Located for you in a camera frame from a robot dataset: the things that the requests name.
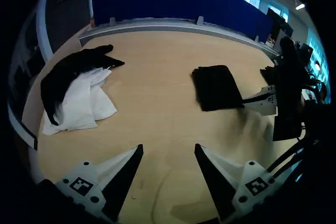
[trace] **black cloth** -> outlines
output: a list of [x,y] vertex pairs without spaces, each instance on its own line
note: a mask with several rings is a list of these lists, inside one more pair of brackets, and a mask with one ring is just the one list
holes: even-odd
[[275,72],[274,67],[267,66],[265,69],[260,69],[260,73],[263,76],[264,80],[267,82],[267,85],[271,86],[275,84]]
[[199,67],[192,72],[197,101],[203,111],[243,108],[242,96],[227,66]]
[[113,50],[113,45],[103,45],[94,49],[84,49],[70,54],[59,61],[41,81],[41,98],[50,122],[58,123],[54,119],[56,108],[63,102],[70,84],[79,74],[95,68],[122,66],[124,62],[106,56]]

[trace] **desk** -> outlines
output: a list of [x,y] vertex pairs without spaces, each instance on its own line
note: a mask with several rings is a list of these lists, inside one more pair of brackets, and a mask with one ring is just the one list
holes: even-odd
[[237,162],[268,166],[296,140],[272,142],[273,116],[235,109],[202,112],[190,77],[198,66],[227,65],[243,97],[266,86],[260,50],[186,32],[129,32],[90,40],[113,44],[108,55],[125,62],[103,85],[118,112],[95,129],[39,135],[39,165],[56,182],[82,160],[100,163],[144,145],[144,156],[120,222],[197,223],[217,216],[194,156],[195,143]]

